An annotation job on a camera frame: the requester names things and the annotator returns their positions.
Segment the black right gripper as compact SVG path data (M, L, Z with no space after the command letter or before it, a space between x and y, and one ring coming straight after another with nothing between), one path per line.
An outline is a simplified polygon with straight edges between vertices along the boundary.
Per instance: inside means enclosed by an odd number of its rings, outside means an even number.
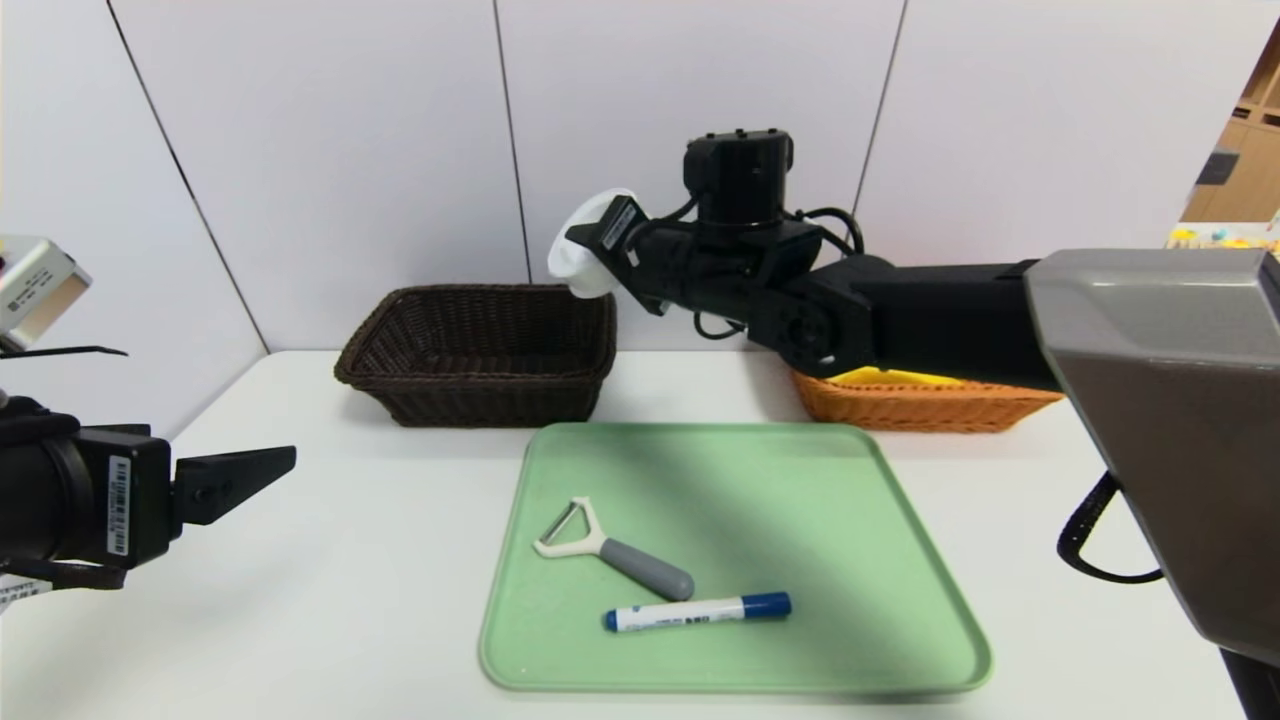
M599 252L599 260L639 304L654 316L663 316L669 300L643 293L635 272L641 269L639 245L657 231L684 231L684 218L694 210L700 199L691 195L677 210L664 217L646 217L637 200L630 195L617 195L599 222L577 223L564 231L564 240L590 252Z

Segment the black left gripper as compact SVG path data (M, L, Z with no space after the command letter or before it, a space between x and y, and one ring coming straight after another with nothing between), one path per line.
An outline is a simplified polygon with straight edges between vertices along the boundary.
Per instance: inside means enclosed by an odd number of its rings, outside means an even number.
M133 569L294 469L294 446L182 457L147 425L86 427L3 450L3 556Z

